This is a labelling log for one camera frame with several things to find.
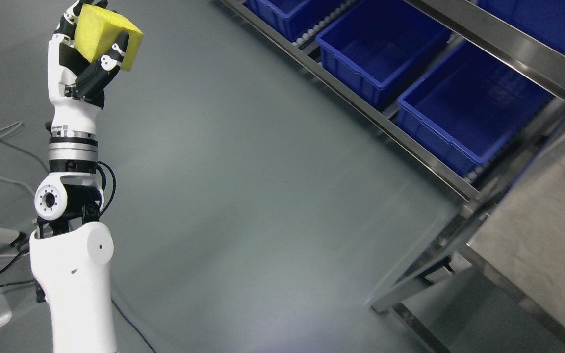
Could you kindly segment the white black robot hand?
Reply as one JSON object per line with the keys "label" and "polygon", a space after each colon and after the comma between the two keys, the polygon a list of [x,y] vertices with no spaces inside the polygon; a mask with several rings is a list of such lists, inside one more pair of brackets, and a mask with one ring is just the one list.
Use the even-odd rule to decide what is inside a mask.
{"label": "white black robot hand", "polygon": [[76,49],[76,28],[84,6],[106,9],[106,0],[77,0],[61,14],[49,40],[48,92],[54,117],[46,123],[51,137],[92,138],[103,110],[104,89],[123,66],[129,34],[119,33],[99,59],[90,62]]}

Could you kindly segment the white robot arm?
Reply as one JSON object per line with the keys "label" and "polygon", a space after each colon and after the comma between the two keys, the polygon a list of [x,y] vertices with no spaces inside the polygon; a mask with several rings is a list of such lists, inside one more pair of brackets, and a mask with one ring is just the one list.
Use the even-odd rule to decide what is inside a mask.
{"label": "white robot arm", "polygon": [[37,299],[49,304],[55,353],[116,353],[110,262],[114,243],[101,223],[105,174],[91,132],[52,127],[49,173],[34,192],[30,262]]}

